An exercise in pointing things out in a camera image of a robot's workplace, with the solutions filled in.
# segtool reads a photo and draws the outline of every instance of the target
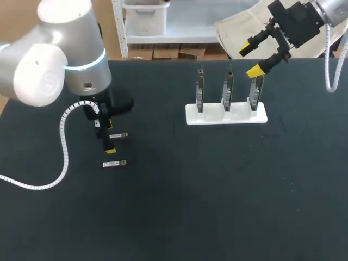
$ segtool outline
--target white holder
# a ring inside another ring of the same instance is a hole
[[[246,102],[231,103],[230,112],[225,112],[222,100],[221,103],[205,103],[203,106],[203,112],[199,113],[197,104],[186,105],[188,125],[266,123],[268,120],[264,104],[259,102],[257,111],[252,111],[249,98]]]

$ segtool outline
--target white shelf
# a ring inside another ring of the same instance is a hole
[[[215,22],[237,14],[257,1],[219,1],[210,3],[173,0],[168,9],[167,32],[161,36],[136,36],[126,29],[129,44],[189,44],[218,42]]]

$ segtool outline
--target black table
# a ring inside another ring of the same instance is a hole
[[[228,63],[203,63],[205,102],[220,100]],[[246,100],[254,64],[231,61],[234,101]],[[103,170],[93,124],[74,112],[69,171],[57,187],[0,181],[0,260],[346,260],[347,64],[334,94],[321,59],[273,69],[262,95],[266,124],[187,126],[200,66],[111,62],[114,81],[135,99],[131,114],[114,119],[114,133],[130,135],[116,146],[128,166]],[[76,100],[66,90],[46,108],[9,102],[1,174],[55,180],[59,120]]]

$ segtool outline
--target coiled cable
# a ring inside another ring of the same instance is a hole
[[[333,80],[333,86],[331,87],[330,85],[330,72],[329,72],[329,57],[330,57],[330,26],[327,24],[326,25],[326,46],[325,46],[325,84],[326,84],[326,90],[328,92],[335,92],[337,90],[338,82],[339,82],[339,77],[341,74],[341,70],[343,67],[344,59],[347,55],[348,51],[348,40],[346,41],[341,56],[338,59],[337,63],[337,68],[336,68],[336,73],[335,73],[335,78]]]
[[[9,178],[9,177],[6,177],[4,175],[0,175],[0,179],[2,179],[3,181],[7,181],[9,183],[12,183],[13,185],[16,185],[16,186],[19,186],[19,187],[22,187],[25,189],[30,189],[30,190],[46,190],[46,189],[50,189],[50,188],[58,185],[65,177],[65,175],[67,173],[67,168],[69,166],[69,154],[68,154],[66,140],[65,140],[66,118],[73,110],[77,109],[78,107],[85,106],[85,105],[92,107],[93,111],[96,114],[99,113],[99,108],[94,102],[92,102],[92,101],[80,101],[80,102],[74,103],[69,108],[67,108],[60,119],[59,134],[60,134],[61,146],[63,149],[64,165],[63,165],[63,170],[61,171],[61,174],[54,182],[47,184],[47,185],[42,185],[42,186],[32,186],[32,185],[28,185],[28,184],[24,184],[22,182],[16,181],[16,180]]]

